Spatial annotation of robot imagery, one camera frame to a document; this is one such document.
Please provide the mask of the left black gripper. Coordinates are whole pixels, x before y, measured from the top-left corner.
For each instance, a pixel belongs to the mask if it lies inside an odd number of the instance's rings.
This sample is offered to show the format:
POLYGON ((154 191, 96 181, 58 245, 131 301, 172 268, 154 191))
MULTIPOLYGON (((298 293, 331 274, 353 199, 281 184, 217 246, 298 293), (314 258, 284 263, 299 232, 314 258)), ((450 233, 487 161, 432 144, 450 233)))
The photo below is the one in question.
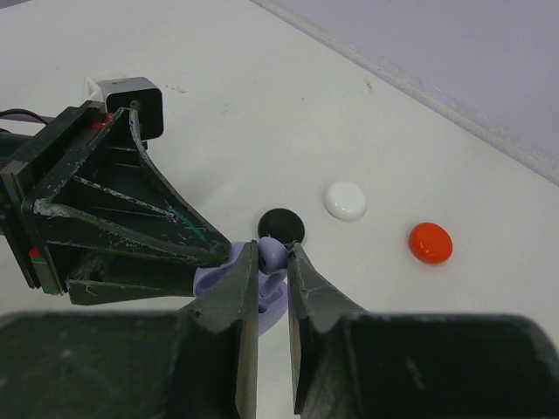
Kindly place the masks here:
POLYGON ((191 297, 189 265, 231 250, 152 162, 136 111, 91 101, 34 136, 1 135, 1 232, 29 287, 77 306, 191 297))

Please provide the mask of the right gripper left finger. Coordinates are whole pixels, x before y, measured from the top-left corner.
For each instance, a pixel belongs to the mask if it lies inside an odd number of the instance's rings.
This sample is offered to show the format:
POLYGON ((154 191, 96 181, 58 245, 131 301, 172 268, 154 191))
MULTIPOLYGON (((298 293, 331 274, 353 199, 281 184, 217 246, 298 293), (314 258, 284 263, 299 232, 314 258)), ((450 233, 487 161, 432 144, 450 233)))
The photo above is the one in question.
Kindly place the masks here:
POLYGON ((253 418, 259 334, 192 312, 20 312, 1 318, 4 418, 253 418))

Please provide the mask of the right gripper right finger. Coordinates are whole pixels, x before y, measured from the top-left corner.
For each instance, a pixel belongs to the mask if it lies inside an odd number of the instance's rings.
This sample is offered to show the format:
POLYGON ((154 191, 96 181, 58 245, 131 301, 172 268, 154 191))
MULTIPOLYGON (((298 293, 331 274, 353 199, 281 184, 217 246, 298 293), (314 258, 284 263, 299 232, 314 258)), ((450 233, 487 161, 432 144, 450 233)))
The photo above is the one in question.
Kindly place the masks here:
POLYGON ((303 418, 555 418, 558 354, 509 314, 371 313, 287 260, 293 409, 303 418))

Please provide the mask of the purple earbud charging case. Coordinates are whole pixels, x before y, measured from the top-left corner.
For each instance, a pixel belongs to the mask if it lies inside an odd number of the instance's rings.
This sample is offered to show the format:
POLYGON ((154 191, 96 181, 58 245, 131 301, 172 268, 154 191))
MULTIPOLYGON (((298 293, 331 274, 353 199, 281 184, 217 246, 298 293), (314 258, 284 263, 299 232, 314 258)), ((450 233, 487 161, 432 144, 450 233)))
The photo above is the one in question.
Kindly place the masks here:
POLYGON ((260 295, 267 276, 259 270, 256 242, 234 242, 227 260, 199 268, 193 282, 192 312, 212 331, 241 322, 260 335, 273 328, 287 310, 286 276, 269 298, 260 295))

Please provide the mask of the white earbud charging case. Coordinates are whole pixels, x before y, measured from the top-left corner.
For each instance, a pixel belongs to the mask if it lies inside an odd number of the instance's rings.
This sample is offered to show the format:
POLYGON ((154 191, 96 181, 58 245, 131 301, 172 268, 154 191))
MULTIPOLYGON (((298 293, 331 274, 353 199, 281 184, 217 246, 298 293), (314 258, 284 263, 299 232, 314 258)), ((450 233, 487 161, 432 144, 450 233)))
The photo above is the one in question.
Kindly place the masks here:
POLYGON ((342 221, 353 222, 366 212, 367 200, 361 188, 352 182, 332 182, 323 192, 327 212, 342 221))

